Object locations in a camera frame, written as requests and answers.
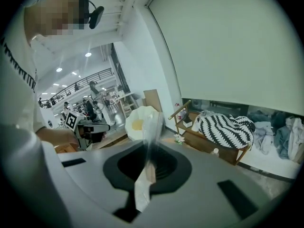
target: black rectangular slot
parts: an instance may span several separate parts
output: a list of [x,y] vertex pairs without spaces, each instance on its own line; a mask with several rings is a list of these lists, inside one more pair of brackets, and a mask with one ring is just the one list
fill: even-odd
[[70,161],[63,161],[61,162],[63,167],[68,167],[68,166],[73,166],[73,165],[78,165],[78,164],[81,164],[81,163],[84,163],[86,162],[84,159],[82,158],[79,158],[79,159],[75,159],[75,160],[70,160]]
[[242,219],[246,219],[258,210],[232,181],[218,182],[218,186]]

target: headset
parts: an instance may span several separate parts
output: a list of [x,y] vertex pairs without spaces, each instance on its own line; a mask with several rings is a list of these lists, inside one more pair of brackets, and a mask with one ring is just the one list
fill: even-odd
[[[83,6],[84,6],[84,18],[82,19],[80,24],[89,24],[90,29],[95,29],[98,23],[100,22],[100,19],[102,17],[102,14],[105,10],[103,6],[99,6],[98,8],[95,6],[93,2],[90,0],[82,0]],[[95,10],[92,13],[89,13],[88,4],[91,3]]]

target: person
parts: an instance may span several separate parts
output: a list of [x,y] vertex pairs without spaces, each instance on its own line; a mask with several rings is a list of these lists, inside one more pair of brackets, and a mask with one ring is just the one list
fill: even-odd
[[43,107],[43,104],[42,104],[42,102],[41,102],[41,97],[39,98],[38,103],[39,103],[39,106],[40,106],[40,107]]
[[112,99],[112,97],[109,95],[109,93],[106,93],[104,102],[105,102],[106,107],[108,107],[108,108],[110,106],[110,99]]
[[90,85],[90,89],[91,89],[92,100],[93,100],[93,102],[96,102],[96,104],[93,104],[93,105],[95,105],[96,110],[98,110],[99,119],[102,120],[102,117],[100,117],[101,113],[102,113],[106,123],[110,126],[113,126],[114,124],[116,124],[116,122],[112,120],[111,115],[109,114],[107,107],[105,107],[105,102],[102,99],[102,95],[95,88],[95,82],[91,81],[89,83],[89,85]]
[[54,98],[51,98],[51,103],[52,103],[52,105],[56,105]]
[[69,111],[70,111],[70,110],[68,109],[67,105],[68,105],[68,102],[67,102],[67,101],[64,102],[63,113],[64,113],[65,116],[67,116],[68,113],[69,113]]
[[83,99],[83,104],[82,104],[83,108],[84,108],[84,112],[86,112],[86,100]]
[[87,109],[87,113],[88,113],[88,115],[90,117],[90,120],[92,120],[92,122],[95,122],[96,118],[97,118],[97,115],[94,112],[94,108],[93,108],[91,102],[90,101],[86,101],[85,105],[86,105],[85,107]]
[[49,100],[47,100],[47,108],[51,108],[51,104],[49,103]]
[[75,91],[79,90],[79,85],[77,83],[75,83],[74,89]]
[[1,112],[6,112],[0,117],[1,124],[13,124],[35,132],[40,140],[54,146],[78,144],[71,130],[46,127],[35,96],[38,76],[30,43],[37,35],[62,34],[62,30],[68,29],[71,24],[83,26],[89,20],[88,8],[88,0],[37,0],[30,7],[19,8],[0,37],[1,99],[9,100],[11,112],[8,113],[5,104],[0,104]]

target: person in background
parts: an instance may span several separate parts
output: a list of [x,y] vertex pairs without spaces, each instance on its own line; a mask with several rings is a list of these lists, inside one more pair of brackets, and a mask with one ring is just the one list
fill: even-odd
[[52,107],[52,106],[51,106],[49,100],[47,100],[47,108],[51,108],[51,107]]
[[56,102],[53,98],[51,98],[51,103],[52,103],[52,105],[56,105]]
[[83,99],[83,104],[82,104],[83,108],[84,108],[84,112],[86,112],[86,100]]
[[87,113],[89,114],[90,120],[92,120],[92,122],[95,122],[96,118],[97,118],[97,115],[94,112],[94,108],[93,108],[91,102],[88,100],[88,101],[86,101],[85,104],[86,104],[86,109],[87,109]]
[[113,126],[114,124],[116,124],[116,122],[112,120],[107,107],[105,107],[105,102],[103,100],[103,96],[95,88],[95,82],[93,82],[93,81],[90,82],[90,89],[91,89],[92,100],[93,100],[93,102],[95,102],[95,104],[94,104],[94,107],[96,107],[95,109],[97,109],[97,107],[98,107],[98,109],[104,115],[104,119],[108,125]]
[[105,96],[105,102],[106,102],[106,104],[107,104],[107,107],[109,107],[109,105],[110,105],[110,100],[112,99],[112,97],[110,96],[110,94],[109,93],[106,93],[106,96]]
[[75,91],[79,90],[79,85],[77,83],[75,83],[74,89]]
[[64,113],[65,116],[67,116],[68,113],[69,113],[69,111],[70,111],[70,110],[67,108],[67,105],[68,105],[68,102],[66,101],[66,102],[64,103],[64,108],[63,108],[63,113]]
[[40,107],[43,107],[42,102],[41,102],[41,97],[39,98],[38,103],[39,103]]

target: pile of clothes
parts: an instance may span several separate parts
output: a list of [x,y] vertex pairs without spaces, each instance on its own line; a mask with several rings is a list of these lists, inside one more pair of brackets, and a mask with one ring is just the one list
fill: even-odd
[[304,125],[299,117],[285,112],[269,116],[257,111],[248,118],[255,123],[254,144],[263,154],[276,148],[281,159],[297,163],[304,160]]
[[205,110],[196,117],[192,130],[221,146],[242,149],[253,145],[255,125],[245,116],[227,117]]

